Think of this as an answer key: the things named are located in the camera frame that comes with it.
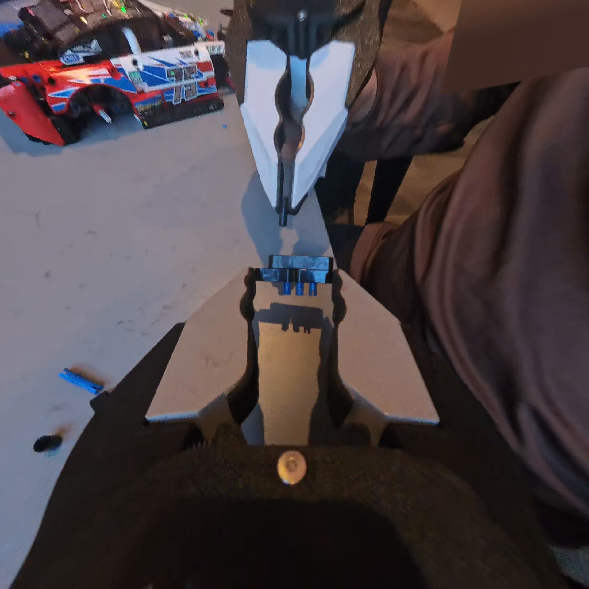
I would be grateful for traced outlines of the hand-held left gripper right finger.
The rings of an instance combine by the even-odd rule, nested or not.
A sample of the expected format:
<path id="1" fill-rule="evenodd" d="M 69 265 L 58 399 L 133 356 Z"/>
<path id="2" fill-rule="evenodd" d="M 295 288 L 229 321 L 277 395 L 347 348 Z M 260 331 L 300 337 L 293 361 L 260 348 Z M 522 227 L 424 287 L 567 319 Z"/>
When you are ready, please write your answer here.
<path id="1" fill-rule="evenodd" d="M 336 431 L 379 444 L 390 426 L 439 426 L 401 322 L 342 269 L 332 302 L 327 402 Z"/>

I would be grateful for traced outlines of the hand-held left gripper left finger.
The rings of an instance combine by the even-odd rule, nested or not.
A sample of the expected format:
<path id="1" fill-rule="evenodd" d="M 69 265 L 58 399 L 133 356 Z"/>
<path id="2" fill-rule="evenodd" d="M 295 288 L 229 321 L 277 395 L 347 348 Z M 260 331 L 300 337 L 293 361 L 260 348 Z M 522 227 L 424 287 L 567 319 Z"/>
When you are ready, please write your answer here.
<path id="1" fill-rule="evenodd" d="M 242 425 L 259 398 L 254 330 L 256 275 L 243 269 L 182 329 L 145 415 L 150 424 L 195 423 L 204 438 Z"/>

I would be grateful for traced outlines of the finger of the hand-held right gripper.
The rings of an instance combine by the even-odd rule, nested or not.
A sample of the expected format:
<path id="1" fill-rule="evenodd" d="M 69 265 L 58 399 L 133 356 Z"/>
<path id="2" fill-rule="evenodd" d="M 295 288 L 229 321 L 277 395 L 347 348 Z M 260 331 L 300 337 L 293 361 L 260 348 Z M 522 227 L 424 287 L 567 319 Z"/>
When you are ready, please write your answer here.
<path id="1" fill-rule="evenodd" d="M 244 100 L 240 106 L 257 172 L 274 209 L 283 198 L 285 143 L 283 96 L 289 80 L 287 55 L 270 40 L 250 40 L 246 51 Z"/>
<path id="2" fill-rule="evenodd" d="M 293 163 L 291 210 L 298 210 L 318 178 L 348 119 L 350 76 L 355 44 L 331 41 L 306 59 L 289 56 L 294 119 L 301 136 Z"/>

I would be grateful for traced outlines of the long black brick beam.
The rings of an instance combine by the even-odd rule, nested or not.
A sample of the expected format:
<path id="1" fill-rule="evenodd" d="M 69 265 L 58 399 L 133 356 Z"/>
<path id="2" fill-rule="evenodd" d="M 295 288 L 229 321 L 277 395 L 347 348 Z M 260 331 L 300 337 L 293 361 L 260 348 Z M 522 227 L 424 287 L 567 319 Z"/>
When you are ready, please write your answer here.
<path id="1" fill-rule="evenodd" d="M 269 256 L 268 268 L 332 272 L 333 262 L 328 256 L 275 254 Z"/>

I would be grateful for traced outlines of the white desk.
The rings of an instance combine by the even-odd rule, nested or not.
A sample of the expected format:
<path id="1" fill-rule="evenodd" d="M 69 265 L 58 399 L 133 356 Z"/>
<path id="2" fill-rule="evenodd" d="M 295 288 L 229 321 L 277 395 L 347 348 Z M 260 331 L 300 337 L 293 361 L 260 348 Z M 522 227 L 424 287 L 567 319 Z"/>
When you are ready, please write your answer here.
<path id="1" fill-rule="evenodd" d="M 240 270 L 332 255 L 313 193 L 279 227 L 237 100 L 223 100 L 155 129 L 99 121 L 65 148 L 1 115 L 1 588 L 92 416 L 91 395 L 59 373 L 113 387 Z M 62 445 L 35 453 L 52 433 Z"/>

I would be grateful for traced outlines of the black mesh office chair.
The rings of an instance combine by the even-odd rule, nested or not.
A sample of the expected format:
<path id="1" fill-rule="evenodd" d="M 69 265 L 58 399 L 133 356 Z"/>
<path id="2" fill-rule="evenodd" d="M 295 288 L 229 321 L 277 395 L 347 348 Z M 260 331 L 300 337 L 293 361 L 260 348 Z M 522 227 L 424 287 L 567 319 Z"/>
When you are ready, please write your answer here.
<path id="1" fill-rule="evenodd" d="M 416 146 L 402 148 L 401 155 L 394 158 L 379 158 L 366 224 L 384 221 L 414 156 L 459 149 L 470 130 L 496 114 L 517 85 L 476 90 L 464 100 L 466 107 L 455 107 L 456 114 L 450 116 L 449 122 L 427 122 L 425 130 L 428 133 L 425 139 L 414 141 Z M 353 160 L 339 151 L 333 152 L 325 176 L 320 177 L 314 187 L 327 225 L 335 223 L 345 211 L 349 217 L 353 216 L 356 191 L 363 172 L 364 162 Z"/>

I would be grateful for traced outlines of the person's brown sweater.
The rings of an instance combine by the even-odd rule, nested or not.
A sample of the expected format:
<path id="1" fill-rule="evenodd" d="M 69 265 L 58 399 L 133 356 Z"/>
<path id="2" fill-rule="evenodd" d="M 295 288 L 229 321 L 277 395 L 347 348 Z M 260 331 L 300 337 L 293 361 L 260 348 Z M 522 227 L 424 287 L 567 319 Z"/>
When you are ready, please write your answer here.
<path id="1" fill-rule="evenodd" d="M 530 472 L 559 547 L 588 547 L 588 68 L 520 83 L 460 171 L 350 275 L 419 325 Z"/>

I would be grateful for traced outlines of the red white blue toy car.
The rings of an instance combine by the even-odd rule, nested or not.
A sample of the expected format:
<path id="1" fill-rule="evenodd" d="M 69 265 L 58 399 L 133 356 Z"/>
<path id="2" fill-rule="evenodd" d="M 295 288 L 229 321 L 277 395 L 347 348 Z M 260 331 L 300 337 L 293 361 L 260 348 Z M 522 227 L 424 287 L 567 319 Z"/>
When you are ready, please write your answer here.
<path id="1" fill-rule="evenodd" d="M 1 23 L 1 111 L 35 143 L 77 143 L 88 121 L 144 129 L 223 109 L 224 30 L 152 1 L 37 1 Z"/>

